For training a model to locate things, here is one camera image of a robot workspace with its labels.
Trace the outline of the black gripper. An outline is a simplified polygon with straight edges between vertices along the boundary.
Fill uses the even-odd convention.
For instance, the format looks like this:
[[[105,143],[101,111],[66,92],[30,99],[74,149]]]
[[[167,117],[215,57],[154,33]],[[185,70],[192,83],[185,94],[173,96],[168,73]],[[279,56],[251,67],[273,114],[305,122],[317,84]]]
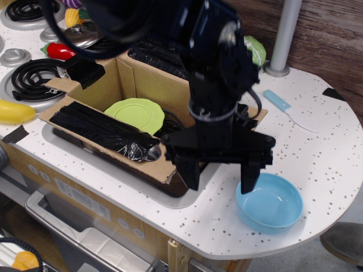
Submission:
[[[235,119],[237,107],[215,115],[204,108],[189,108],[195,124],[164,134],[166,159],[171,161],[188,189],[198,190],[200,163],[232,163],[241,167],[240,192],[254,190],[260,169],[273,164],[274,137],[248,130]]]

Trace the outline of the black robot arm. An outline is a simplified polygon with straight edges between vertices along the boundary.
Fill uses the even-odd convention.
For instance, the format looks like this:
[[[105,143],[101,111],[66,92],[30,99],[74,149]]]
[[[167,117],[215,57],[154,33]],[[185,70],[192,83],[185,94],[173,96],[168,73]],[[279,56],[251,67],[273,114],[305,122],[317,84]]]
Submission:
[[[166,159],[185,185],[199,187],[201,162],[237,163],[240,190],[253,191],[261,169],[272,164],[273,137],[244,129],[238,101],[259,82],[259,69],[244,44],[242,22],[224,1],[84,1],[91,20],[117,41],[106,53],[78,49],[59,29],[50,1],[40,1],[44,18],[70,49],[102,60],[150,38],[174,48],[189,83],[191,128],[166,134]]]

